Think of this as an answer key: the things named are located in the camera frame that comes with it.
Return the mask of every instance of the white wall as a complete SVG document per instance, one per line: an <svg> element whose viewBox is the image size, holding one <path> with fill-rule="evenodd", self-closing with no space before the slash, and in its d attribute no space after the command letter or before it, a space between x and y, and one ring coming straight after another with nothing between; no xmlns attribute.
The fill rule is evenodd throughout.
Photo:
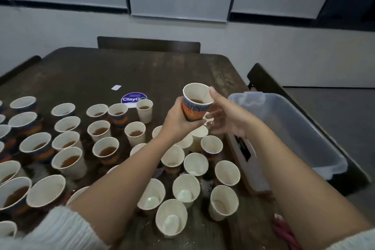
<svg viewBox="0 0 375 250"><path fill-rule="evenodd" d="M201 42L241 77L259 62L285 86L375 87L375 34L0 6L0 74L32 55L97 47L97 36Z"/></svg>

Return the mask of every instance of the hand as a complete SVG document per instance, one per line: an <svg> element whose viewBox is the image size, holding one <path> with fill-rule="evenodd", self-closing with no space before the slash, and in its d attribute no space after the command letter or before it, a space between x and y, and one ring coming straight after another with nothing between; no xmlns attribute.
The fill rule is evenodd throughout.
<svg viewBox="0 0 375 250"><path fill-rule="evenodd" d="M212 134L233 133L246 138L249 122L255 116L221 96L213 87L210 87L210 95L215 101L210 107L211 113L206 116L207 119L214 119L207 123L212 127L210 132Z"/></svg>
<svg viewBox="0 0 375 250"><path fill-rule="evenodd" d="M206 120L202 119L195 122L188 122L182 111L182 99L178 97L175 104L169 110L164 120L163 127L159 133L171 140L173 144L183 140L190 132L203 125Z"/></svg>

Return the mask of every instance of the wet table surface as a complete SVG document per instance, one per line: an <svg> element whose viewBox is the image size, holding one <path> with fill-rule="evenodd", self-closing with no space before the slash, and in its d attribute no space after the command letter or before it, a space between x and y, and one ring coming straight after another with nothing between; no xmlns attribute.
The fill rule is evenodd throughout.
<svg viewBox="0 0 375 250"><path fill-rule="evenodd" d="M35 96L38 112L43 116L43 131L55 137L53 125L56 119L51 115L54 106L66 102L76 105L81 128L86 130L90 124L86 115L88 107L98 103L110 106L119 103L127 93L142 92L154 103L153 119L146 124L146 142L149 142L152 130L162 125L176 97L182 95L182 88L191 82L214 86L225 97L248 91L230 61L221 55L67 47L50 53L41 62L7 81L0 87L0 95L7 106L19 97ZM121 85L121 88L111 90L114 85ZM128 118L129 122L138 121L135 109L129 109ZM111 130L112 135L119 139L121 161L124 161L131 150L129 142L123 131L113 127ZM233 161L225 138L223 142L224 150L220 157ZM89 186L109 170L92 154L93 142L87 134L82 135L82 143L89 170L81 180L69 181L71 189ZM49 166L47 172L56 173ZM165 199L173 198L173 179L165 174L158 179L165 185ZM174 239L164 238L155 225L154 217L135 213L118 244L119 249L287 249L271 228L271 219L277 209L271 196L250 195L240 181L234 187L239 197L237 212L221 222L214 222L208 214L207 190L202 190L187 210L186 227ZM14 218L14 221L27 233L44 216L40 211L31 210L24 217Z"/></svg>

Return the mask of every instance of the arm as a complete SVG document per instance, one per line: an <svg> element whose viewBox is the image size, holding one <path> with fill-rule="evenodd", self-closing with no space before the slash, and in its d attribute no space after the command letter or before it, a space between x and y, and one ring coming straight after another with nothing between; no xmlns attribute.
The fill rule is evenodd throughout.
<svg viewBox="0 0 375 250"><path fill-rule="evenodd" d="M217 111L212 133L229 132L253 145L263 173L304 249L322 249L372 228L338 191L297 157L261 120L210 90Z"/></svg>
<svg viewBox="0 0 375 250"><path fill-rule="evenodd" d="M107 245L113 244L124 233L126 223L165 152L204 124L205 120L186 121L181 101L182 97L176 99L156 138L71 203L71 208L91 224Z"/></svg>

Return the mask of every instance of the plastic container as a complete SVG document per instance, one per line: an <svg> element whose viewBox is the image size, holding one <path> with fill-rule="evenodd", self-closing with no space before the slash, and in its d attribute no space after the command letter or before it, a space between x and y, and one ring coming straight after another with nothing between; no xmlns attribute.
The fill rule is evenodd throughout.
<svg viewBox="0 0 375 250"><path fill-rule="evenodd" d="M334 174L346 172L346 158L283 96L245 92L234 93L229 96L229 100L262 120L283 143L325 180L330 180ZM257 192L270 190L251 143L233 135L229 135L229 139L250 186Z"/></svg>

